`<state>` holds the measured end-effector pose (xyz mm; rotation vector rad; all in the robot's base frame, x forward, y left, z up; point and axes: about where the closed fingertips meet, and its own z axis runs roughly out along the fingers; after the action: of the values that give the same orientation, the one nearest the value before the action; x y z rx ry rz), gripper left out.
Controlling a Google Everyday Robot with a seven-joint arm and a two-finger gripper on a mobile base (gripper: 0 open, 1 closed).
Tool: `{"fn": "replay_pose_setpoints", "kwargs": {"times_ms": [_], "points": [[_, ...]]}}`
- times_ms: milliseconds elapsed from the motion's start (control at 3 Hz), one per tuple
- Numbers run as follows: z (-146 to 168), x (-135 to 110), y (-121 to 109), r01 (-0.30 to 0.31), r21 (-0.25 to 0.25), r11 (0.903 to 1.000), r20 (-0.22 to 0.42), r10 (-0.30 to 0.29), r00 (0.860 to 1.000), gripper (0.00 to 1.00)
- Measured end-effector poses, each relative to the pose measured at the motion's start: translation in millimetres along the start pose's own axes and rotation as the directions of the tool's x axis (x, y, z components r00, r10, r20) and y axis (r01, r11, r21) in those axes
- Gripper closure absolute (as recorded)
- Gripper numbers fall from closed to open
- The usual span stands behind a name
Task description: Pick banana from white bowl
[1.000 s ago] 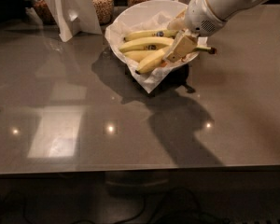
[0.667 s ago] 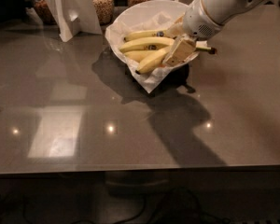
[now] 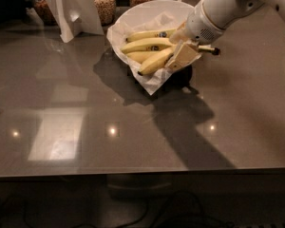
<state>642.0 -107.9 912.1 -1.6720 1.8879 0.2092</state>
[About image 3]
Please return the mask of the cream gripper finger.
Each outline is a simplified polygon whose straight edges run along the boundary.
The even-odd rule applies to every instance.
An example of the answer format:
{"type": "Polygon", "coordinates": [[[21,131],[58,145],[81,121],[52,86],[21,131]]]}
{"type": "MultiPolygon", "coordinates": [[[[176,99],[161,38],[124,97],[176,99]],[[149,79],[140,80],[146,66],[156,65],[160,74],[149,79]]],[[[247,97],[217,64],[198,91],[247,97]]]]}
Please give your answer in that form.
{"type": "Polygon", "coordinates": [[[180,43],[164,67],[171,72],[176,72],[191,65],[200,57],[201,54],[196,45],[180,43]]]}
{"type": "Polygon", "coordinates": [[[188,37],[185,33],[186,23],[183,22],[169,37],[169,41],[173,44],[177,44],[179,41],[186,41],[188,37]]]}

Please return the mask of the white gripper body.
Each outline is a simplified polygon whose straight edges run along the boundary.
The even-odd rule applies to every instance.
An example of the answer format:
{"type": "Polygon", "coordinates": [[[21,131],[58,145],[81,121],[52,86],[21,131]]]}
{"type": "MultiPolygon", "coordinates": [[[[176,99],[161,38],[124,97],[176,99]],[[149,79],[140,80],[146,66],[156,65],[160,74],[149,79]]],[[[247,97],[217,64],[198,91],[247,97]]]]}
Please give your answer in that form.
{"type": "Polygon", "coordinates": [[[188,14],[184,33],[200,45],[210,45],[223,35],[224,30],[218,28],[207,16],[203,7],[204,0],[200,0],[193,11],[188,14]]]}

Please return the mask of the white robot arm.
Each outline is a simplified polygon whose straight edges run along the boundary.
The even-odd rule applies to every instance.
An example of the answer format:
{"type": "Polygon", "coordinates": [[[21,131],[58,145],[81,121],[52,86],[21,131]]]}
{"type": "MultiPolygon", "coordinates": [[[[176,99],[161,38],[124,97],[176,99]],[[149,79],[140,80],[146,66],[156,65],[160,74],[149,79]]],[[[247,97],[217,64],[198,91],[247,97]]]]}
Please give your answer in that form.
{"type": "Polygon", "coordinates": [[[285,22],[285,0],[200,0],[183,24],[170,36],[177,45],[165,67],[178,71],[194,62],[195,53],[186,49],[191,40],[197,48],[215,42],[236,20],[246,17],[263,5],[270,6],[285,22]]]}

